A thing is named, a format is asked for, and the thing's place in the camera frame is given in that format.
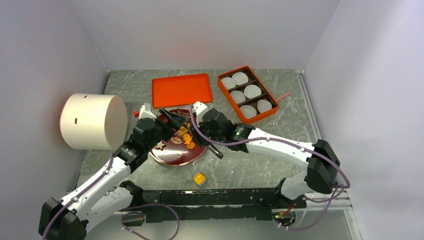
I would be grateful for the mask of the dark red round plate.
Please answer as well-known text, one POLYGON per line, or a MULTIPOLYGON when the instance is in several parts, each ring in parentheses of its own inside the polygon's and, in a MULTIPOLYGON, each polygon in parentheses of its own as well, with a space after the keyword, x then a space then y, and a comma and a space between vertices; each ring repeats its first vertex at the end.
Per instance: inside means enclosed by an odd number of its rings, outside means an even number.
POLYGON ((205 147, 195 147, 189 150, 184 145, 183 137, 176 133, 166 141, 163 151, 155 149, 150 151, 150 155, 158 163, 170 166, 183 166, 196 161, 205 152, 205 147))

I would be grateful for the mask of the metal tongs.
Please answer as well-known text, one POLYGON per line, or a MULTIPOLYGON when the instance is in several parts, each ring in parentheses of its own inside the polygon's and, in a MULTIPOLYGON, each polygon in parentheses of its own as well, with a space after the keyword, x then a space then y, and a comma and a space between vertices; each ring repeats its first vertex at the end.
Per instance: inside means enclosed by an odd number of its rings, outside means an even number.
POLYGON ((181 108, 178 108, 176 110, 176 114, 186 115, 186 117, 187 117, 187 122, 183 125, 183 127, 187 128, 189 130, 189 132, 182 136, 184 145, 188 144, 189 142, 194 142, 196 147, 206 148, 209 151, 211 151, 219 159, 223 158, 224 154, 220 150, 218 150, 218 148, 215 147, 215 145, 204 140, 198 134, 198 132, 195 130, 195 128, 194 128, 194 125, 196 124, 196 116, 195 115, 193 115, 194 121, 192 121, 191 115, 188 112, 188 110, 181 109, 181 108))

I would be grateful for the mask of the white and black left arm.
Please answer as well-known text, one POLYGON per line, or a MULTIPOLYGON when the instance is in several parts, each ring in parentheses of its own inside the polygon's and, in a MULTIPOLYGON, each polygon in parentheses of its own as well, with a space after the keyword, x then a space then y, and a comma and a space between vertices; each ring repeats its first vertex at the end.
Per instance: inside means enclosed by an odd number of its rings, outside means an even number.
POLYGON ((80 187, 60 200, 49 198, 42 206, 38 232, 44 240, 83 240, 87 233, 120 210, 137 210, 144 190, 126 178, 148 158, 159 143, 169 141, 188 118, 161 108, 165 119, 149 111, 109 160, 80 187))

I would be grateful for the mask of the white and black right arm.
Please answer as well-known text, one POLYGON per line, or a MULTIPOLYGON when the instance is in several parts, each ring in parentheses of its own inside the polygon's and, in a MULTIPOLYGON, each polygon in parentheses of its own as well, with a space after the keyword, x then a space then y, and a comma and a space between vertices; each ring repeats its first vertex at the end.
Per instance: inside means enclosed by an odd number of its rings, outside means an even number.
POLYGON ((286 139, 246 124, 233 124, 215 108, 191 106, 193 132, 201 143, 232 151, 267 155, 297 166, 301 172, 284 178, 276 187, 275 202, 282 208, 309 192, 333 194, 343 186, 337 182, 340 162, 325 140, 316 143, 286 139))

